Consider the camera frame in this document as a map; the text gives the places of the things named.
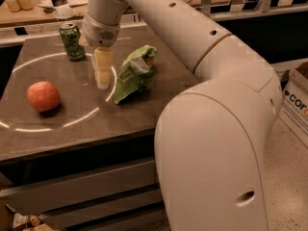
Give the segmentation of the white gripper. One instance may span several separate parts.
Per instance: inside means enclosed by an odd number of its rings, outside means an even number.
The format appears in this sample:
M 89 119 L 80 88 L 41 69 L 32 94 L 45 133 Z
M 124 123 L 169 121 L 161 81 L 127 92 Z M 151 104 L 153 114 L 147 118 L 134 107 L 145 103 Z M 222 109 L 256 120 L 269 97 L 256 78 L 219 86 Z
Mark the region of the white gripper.
M 105 90 L 111 81 L 114 53 L 109 48 L 116 43 L 120 25 L 105 25 L 85 14 L 83 20 L 84 38 L 90 46 L 96 47 L 93 54 L 94 77 L 97 86 Z

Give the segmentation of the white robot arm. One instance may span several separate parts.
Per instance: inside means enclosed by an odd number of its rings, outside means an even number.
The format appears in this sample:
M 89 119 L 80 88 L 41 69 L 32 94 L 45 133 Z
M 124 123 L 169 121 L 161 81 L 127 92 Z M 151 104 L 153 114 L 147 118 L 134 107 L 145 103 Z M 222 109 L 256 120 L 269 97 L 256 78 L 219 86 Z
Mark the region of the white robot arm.
M 269 231 L 264 147 L 282 93 L 274 69 L 182 0 L 89 0 L 84 34 L 116 42 L 133 9 L 197 78 L 155 131 L 155 161 L 172 231 Z

